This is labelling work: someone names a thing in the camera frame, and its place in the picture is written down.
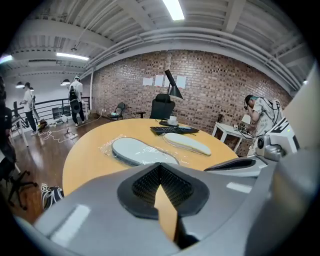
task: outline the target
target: black railing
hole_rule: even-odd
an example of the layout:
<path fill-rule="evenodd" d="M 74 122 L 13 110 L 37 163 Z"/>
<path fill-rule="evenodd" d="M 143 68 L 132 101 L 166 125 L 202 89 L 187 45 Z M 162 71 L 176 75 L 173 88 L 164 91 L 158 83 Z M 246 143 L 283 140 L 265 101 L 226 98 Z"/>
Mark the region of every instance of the black railing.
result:
<path fill-rule="evenodd" d="M 90 110 L 90 97 L 81 97 L 81 100 L 84 102 L 87 102 L 87 110 Z M 82 108 L 85 114 L 86 105 L 82 104 Z M 71 116 L 71 107 L 70 107 L 68 98 L 59 98 L 59 99 L 38 102 L 35 104 L 35 110 L 38 113 L 40 120 L 56 119 L 56 118 L 59 118 L 60 115 L 66 115 L 67 117 Z M 12 116 L 21 118 L 23 128 L 29 127 L 29 123 L 28 123 L 23 106 L 12 109 Z"/>

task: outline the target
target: black chair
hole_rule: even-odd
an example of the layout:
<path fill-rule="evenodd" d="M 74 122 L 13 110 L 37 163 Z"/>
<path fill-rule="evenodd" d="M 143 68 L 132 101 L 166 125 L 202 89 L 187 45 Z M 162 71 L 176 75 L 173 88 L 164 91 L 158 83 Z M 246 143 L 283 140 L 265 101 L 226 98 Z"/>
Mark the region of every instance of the black chair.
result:
<path fill-rule="evenodd" d="M 169 119 L 172 111 L 174 110 L 176 104 L 171 101 L 170 96 L 166 93 L 158 94 L 155 99 L 152 101 L 151 109 L 151 119 Z M 141 118 L 144 118 L 146 112 L 139 111 L 136 114 L 140 115 Z"/>
<path fill-rule="evenodd" d="M 12 184 L 9 197 L 8 197 L 8 203 L 10 206 L 14 207 L 15 204 L 11 201 L 12 196 L 14 195 L 14 192 L 16 193 L 19 201 L 19 205 L 23 210 L 27 210 L 28 208 L 26 206 L 23 206 L 20 199 L 19 190 L 20 188 L 28 185 L 33 185 L 34 187 L 37 187 L 38 184 L 35 182 L 22 182 L 23 177 L 27 174 L 30 175 L 29 171 L 24 171 L 23 173 L 19 173 L 17 179 L 14 179 L 13 176 L 11 176 L 11 173 L 15 170 L 16 166 L 14 163 L 9 161 L 6 157 L 1 161 L 0 163 L 0 181 L 4 179 L 6 181 L 6 185 L 8 186 L 8 182 Z"/>
<path fill-rule="evenodd" d="M 109 122 L 111 121 L 111 119 L 119 120 L 119 118 L 122 118 L 123 120 L 124 117 L 122 115 L 122 112 L 125 110 L 125 108 L 126 108 L 126 104 L 124 104 L 123 102 L 119 103 L 114 110 L 114 112 L 117 113 L 117 115 L 112 115 L 112 114 L 107 115 L 107 117 L 109 118 Z"/>

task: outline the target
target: plastic wrap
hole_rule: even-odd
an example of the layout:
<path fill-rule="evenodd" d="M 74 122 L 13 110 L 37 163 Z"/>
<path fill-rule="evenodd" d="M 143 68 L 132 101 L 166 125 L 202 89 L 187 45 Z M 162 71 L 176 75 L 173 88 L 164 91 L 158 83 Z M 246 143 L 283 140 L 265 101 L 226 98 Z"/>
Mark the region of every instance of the plastic wrap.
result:
<path fill-rule="evenodd" d="M 113 143 L 121 138 L 131 138 L 131 137 L 126 136 L 124 134 L 120 134 L 116 138 L 108 141 L 103 146 L 101 146 L 100 147 L 101 152 L 105 156 L 110 157 L 110 158 L 115 158 L 115 159 L 117 159 L 117 161 L 125 163 L 128 166 L 147 165 L 147 164 L 157 163 L 157 162 L 177 163 L 177 164 L 183 165 L 183 166 L 189 165 L 189 162 L 187 160 L 189 157 L 188 155 L 178 153 L 177 150 L 174 150 L 174 147 L 168 146 L 168 148 L 172 148 L 170 150 L 170 149 L 164 149 L 162 147 L 156 146 L 156 145 L 161 144 L 161 143 L 159 143 L 160 141 L 161 142 L 164 141 L 163 135 L 155 137 L 154 140 L 149 143 L 145 143 L 142 140 L 132 138 L 132 139 L 135 139 L 136 141 L 143 143 L 144 146 L 140 147 L 139 149 L 137 149 L 137 151 L 134 152 L 134 158 L 139 159 L 139 161 L 136 161 L 136 160 L 129 161 L 126 157 L 124 157 L 123 155 L 118 155 L 117 152 L 115 152 L 115 150 L 113 150 L 113 146 L 112 146 Z M 153 153 L 155 153 L 155 155 L 156 154 L 158 154 L 158 155 L 154 156 L 152 161 L 144 159 L 144 156 L 148 155 L 148 158 L 149 158 L 150 155 L 153 155 Z"/>

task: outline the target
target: jeans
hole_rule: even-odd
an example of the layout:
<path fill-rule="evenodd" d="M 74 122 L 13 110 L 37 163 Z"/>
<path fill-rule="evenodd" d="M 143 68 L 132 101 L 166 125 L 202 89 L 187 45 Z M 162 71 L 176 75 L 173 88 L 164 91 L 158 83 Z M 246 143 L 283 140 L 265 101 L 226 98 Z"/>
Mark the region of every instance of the jeans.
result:
<path fill-rule="evenodd" d="M 85 115 L 84 115 L 84 111 L 82 109 L 82 102 L 79 102 L 79 105 L 80 105 L 80 112 L 79 112 L 79 115 L 80 115 L 80 118 L 82 120 L 82 122 L 85 120 Z M 75 124 L 78 124 L 78 120 L 77 120 L 77 113 L 73 113 L 71 111 L 71 115 L 72 115 L 72 119 L 74 121 Z"/>
<path fill-rule="evenodd" d="M 32 110 L 30 112 L 25 112 L 25 115 L 26 115 L 26 118 L 28 119 L 28 122 L 29 122 L 32 130 L 34 132 L 37 131 L 34 116 L 32 115 Z"/>

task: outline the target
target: insole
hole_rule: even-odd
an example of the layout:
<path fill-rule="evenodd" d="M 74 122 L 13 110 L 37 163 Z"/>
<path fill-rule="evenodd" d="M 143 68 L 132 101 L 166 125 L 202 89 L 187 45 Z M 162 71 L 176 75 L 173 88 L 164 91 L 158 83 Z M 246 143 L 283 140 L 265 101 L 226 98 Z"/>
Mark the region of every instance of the insole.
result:
<path fill-rule="evenodd" d="M 118 158 L 131 165 L 140 166 L 157 162 L 179 164 L 172 155 L 135 138 L 119 138 L 112 143 L 111 147 Z"/>
<path fill-rule="evenodd" d="M 164 140 L 176 147 L 211 156 L 210 148 L 187 136 L 177 133 L 166 133 Z"/>

